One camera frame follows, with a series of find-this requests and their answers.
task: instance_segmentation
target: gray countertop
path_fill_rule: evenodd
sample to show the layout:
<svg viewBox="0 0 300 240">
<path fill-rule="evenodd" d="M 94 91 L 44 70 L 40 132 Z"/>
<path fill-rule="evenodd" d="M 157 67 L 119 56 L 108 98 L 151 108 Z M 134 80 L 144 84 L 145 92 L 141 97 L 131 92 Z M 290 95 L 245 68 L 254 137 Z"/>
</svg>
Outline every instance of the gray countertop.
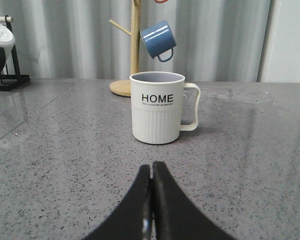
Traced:
<svg viewBox="0 0 300 240">
<path fill-rule="evenodd" d="M 198 82 L 199 127 L 149 145 L 110 82 L 31 79 L 0 92 L 0 240 L 83 238 L 153 161 L 235 238 L 300 240 L 300 84 Z"/>
</svg>

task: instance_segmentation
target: gray curtain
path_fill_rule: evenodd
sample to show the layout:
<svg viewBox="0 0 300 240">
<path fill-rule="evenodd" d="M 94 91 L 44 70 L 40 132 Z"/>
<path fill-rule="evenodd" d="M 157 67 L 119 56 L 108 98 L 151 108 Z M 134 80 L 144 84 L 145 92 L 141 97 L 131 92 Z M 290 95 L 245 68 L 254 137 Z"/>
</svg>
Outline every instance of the gray curtain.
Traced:
<svg viewBox="0 0 300 240">
<path fill-rule="evenodd" d="M 167 20 L 172 60 L 152 59 L 140 42 L 140 71 L 173 71 L 188 81 L 256 82 L 270 0 L 142 0 L 141 29 Z M 128 79 L 131 0 L 0 0 L 14 18 L 22 74 Z"/>
</svg>

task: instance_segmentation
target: dish rack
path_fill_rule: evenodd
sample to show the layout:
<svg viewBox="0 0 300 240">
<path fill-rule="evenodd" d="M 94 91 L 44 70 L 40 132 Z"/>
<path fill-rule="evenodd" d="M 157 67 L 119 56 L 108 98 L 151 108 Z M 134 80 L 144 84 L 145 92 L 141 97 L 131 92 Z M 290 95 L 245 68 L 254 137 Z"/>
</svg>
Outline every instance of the dish rack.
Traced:
<svg viewBox="0 0 300 240">
<path fill-rule="evenodd" d="M 6 26 L 11 32 L 13 21 L 11 16 L 0 17 L 0 22 L 3 26 Z M 11 50 L 14 74 L 9 74 L 9 69 L 7 63 L 5 63 L 5 73 L 0 72 L 0 91 L 10 91 L 26 82 L 30 81 L 29 75 L 20 74 L 19 61 L 17 56 L 16 45 L 13 46 Z"/>
</svg>

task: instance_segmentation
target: white wall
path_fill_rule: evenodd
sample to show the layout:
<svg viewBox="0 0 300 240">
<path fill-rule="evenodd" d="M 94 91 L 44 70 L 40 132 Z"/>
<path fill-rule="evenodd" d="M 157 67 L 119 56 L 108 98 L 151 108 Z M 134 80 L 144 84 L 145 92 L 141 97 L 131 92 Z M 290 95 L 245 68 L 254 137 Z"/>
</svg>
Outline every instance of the white wall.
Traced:
<svg viewBox="0 0 300 240">
<path fill-rule="evenodd" d="M 300 83 L 300 0 L 273 0 L 259 81 Z"/>
</svg>

